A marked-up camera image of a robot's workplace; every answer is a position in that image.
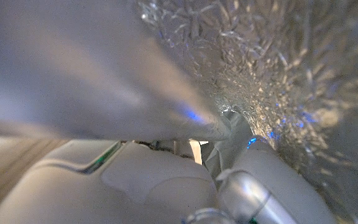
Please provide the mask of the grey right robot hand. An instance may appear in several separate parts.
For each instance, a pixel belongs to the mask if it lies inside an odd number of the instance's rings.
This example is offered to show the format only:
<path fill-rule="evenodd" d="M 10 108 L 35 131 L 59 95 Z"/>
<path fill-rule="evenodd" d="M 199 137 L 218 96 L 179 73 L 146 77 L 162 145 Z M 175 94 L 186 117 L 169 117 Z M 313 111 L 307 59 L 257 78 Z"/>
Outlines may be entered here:
<path fill-rule="evenodd" d="M 191 140 L 231 133 L 134 1 L 0 1 L 0 136 L 67 139 L 0 223 L 334 223 L 261 137 L 210 173 Z"/>

